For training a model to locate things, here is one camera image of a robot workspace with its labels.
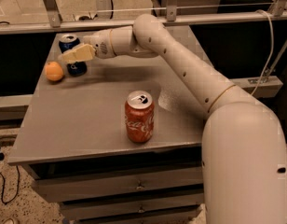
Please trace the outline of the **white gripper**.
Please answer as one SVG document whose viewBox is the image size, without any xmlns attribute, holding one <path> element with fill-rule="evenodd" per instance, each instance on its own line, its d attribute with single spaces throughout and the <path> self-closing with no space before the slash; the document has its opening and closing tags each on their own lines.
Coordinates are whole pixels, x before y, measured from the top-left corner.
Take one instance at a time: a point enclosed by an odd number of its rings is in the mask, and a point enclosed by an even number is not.
<svg viewBox="0 0 287 224">
<path fill-rule="evenodd" d="M 92 60 L 95 55 L 101 59 L 113 57 L 110 30 L 102 30 L 94 32 L 92 35 L 85 35 L 83 41 L 87 44 L 82 43 L 66 50 L 59 56 L 59 59 L 65 63 L 80 63 Z"/>
</svg>

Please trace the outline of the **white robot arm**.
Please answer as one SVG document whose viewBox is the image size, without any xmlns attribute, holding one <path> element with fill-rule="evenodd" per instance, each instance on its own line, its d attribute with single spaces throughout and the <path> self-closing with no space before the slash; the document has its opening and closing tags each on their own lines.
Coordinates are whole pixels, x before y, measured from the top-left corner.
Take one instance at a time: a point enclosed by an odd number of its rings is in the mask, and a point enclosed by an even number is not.
<svg viewBox="0 0 287 224">
<path fill-rule="evenodd" d="M 86 35 L 61 58 L 161 56 L 208 114 L 202 173 L 208 224 L 287 224 L 287 147 L 275 113 L 175 40 L 156 17 Z"/>
</svg>

